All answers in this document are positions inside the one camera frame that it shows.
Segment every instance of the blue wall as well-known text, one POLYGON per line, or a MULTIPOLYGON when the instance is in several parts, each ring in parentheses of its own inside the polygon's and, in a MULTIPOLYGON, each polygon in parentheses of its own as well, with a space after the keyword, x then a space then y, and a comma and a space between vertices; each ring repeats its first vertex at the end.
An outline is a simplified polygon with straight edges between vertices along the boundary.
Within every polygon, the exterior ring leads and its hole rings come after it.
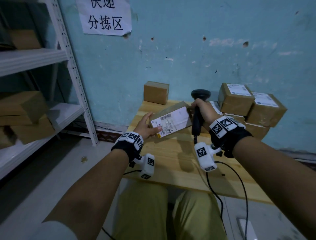
POLYGON ((128 125, 148 80, 188 101, 193 89, 216 99, 222 82, 247 84, 288 108, 264 142, 316 153, 315 1, 131 0, 127 39, 84 35, 75 0, 59 2, 95 121, 128 125))

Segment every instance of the wrist strap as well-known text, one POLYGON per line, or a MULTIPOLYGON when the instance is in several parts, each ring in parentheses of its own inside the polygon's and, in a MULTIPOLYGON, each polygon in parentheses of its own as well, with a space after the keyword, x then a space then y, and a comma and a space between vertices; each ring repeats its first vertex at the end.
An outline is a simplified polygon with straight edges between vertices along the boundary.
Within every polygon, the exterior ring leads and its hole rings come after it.
POLYGON ((210 129, 209 133, 214 147, 224 150, 224 155, 229 158, 233 157, 232 151, 239 140, 252 136, 244 124, 230 116, 222 116, 215 120, 210 125, 210 129))
POLYGON ((127 155, 129 162, 132 162, 139 156, 140 151, 143 148, 144 140, 141 135, 136 132, 125 132, 115 142, 113 149, 122 149, 127 155))

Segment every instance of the wooden table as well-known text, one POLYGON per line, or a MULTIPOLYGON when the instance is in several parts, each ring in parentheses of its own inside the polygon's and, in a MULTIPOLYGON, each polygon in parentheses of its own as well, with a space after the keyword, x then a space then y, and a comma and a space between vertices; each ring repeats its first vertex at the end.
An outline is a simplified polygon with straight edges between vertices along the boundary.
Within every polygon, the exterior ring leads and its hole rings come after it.
MULTIPOLYGON (((148 112, 159 112, 179 101, 168 100, 166 105, 143 102, 136 116, 131 122, 128 131, 132 131, 141 118, 148 112)), ((198 142, 211 144, 209 133, 201 133, 198 142)), ((191 127, 179 130, 161 139, 157 136, 145 140, 141 155, 151 153, 155 156, 155 173, 145 181, 174 185, 179 188, 194 189, 210 192, 206 174, 200 168, 196 158, 191 135, 191 127)), ((235 169, 244 182, 249 200, 272 203, 254 179, 234 158, 218 157, 216 161, 222 161, 235 169)), ((128 167, 126 172, 137 169, 128 167)), ((138 173, 127 174, 124 177, 142 180, 138 173)), ((214 191, 223 196, 245 198, 245 194, 237 175, 223 164, 218 164, 217 169, 209 172, 210 184, 214 191)))

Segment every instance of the left arm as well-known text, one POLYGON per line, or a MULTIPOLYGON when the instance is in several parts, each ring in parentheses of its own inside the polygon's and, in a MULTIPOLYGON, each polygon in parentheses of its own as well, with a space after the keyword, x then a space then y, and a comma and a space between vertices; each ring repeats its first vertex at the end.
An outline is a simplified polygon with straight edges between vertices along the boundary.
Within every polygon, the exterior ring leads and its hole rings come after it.
MULTIPOLYGON (((146 124, 151 114, 146 114, 134 129, 143 139, 161 130, 146 124)), ((61 222, 79 240, 96 239, 128 162, 124 150, 111 151, 71 186, 43 222, 61 222)))

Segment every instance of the pants leg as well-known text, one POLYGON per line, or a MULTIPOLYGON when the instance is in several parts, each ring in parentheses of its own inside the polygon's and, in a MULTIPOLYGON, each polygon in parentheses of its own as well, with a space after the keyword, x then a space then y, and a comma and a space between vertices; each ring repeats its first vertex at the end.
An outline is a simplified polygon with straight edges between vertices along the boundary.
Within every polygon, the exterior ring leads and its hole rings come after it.
POLYGON ((176 200, 172 215, 177 239, 227 240, 213 194, 183 192, 176 200))
POLYGON ((167 203, 165 187, 144 182, 132 184, 119 198, 114 238, 167 240, 167 203))

